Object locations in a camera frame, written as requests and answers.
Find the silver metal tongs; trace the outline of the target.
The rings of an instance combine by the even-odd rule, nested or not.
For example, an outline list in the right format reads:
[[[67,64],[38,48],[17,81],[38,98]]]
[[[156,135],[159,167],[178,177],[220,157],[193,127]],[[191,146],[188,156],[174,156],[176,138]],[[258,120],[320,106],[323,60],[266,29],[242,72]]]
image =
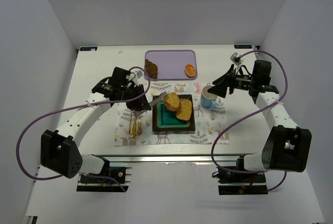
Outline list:
[[[168,97],[167,92],[165,92],[165,91],[162,92],[162,93],[161,93],[156,99],[154,99],[153,101],[149,102],[149,106],[150,106],[149,109],[144,109],[144,110],[140,110],[140,111],[135,111],[135,112],[134,112],[134,116],[135,116],[135,117],[139,117],[141,114],[143,114],[143,113],[145,113],[145,112],[147,112],[147,111],[152,110],[152,108],[153,108],[154,106],[156,106],[159,102],[162,102],[162,101],[166,100],[167,97]]]

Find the yellow herb bread slice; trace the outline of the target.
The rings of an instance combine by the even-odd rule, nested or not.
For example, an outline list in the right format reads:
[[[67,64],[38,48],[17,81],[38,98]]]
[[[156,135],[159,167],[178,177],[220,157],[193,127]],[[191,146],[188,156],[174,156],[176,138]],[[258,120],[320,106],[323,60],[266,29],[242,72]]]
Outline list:
[[[182,121],[189,121],[192,109],[192,102],[189,99],[181,100],[181,108],[176,112],[176,117]]]

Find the crusty yellow bread slice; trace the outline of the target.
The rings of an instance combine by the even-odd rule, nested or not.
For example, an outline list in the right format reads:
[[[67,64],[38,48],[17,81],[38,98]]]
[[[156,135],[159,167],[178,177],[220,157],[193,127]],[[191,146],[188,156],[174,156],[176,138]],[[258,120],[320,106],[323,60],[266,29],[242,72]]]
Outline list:
[[[175,92],[169,93],[163,102],[169,111],[176,112],[182,107],[181,101]]]

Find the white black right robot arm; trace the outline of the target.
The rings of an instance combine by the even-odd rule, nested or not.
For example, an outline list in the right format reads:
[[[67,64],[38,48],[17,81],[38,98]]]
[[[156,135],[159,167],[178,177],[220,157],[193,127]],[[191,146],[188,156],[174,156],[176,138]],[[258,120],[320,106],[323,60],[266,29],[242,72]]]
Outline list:
[[[308,129],[300,128],[282,105],[278,89],[270,84],[271,68],[270,62],[257,60],[251,75],[244,75],[237,74],[231,66],[208,89],[209,93],[222,98],[235,89],[247,91],[269,126],[270,134],[262,152],[244,155],[243,168],[235,171],[239,174],[258,174],[267,170],[300,173],[306,167],[312,134]]]

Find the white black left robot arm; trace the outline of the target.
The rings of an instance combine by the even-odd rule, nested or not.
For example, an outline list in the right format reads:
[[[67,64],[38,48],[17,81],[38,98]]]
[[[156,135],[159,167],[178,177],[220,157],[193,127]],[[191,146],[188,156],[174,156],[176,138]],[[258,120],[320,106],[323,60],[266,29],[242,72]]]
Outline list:
[[[109,175],[110,162],[97,155],[82,155],[79,146],[90,128],[116,103],[124,102],[132,111],[151,110],[138,82],[143,74],[119,67],[112,76],[100,80],[92,89],[84,106],[54,131],[41,136],[42,166],[66,177],[92,174],[98,178]]]

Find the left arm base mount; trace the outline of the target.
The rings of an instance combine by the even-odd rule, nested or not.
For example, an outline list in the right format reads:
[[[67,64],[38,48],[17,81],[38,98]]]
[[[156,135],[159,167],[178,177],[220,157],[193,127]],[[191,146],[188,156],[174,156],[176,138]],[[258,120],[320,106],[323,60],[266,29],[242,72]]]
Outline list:
[[[111,166],[102,178],[79,175],[77,192],[126,192],[131,182],[132,167]]]

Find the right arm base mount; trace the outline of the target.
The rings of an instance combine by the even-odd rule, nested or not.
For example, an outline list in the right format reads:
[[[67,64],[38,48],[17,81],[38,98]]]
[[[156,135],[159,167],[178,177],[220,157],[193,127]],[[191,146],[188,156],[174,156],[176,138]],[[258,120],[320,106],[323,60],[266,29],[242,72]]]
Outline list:
[[[212,173],[217,179],[219,195],[264,195],[268,194],[263,174],[231,173],[220,168]]]

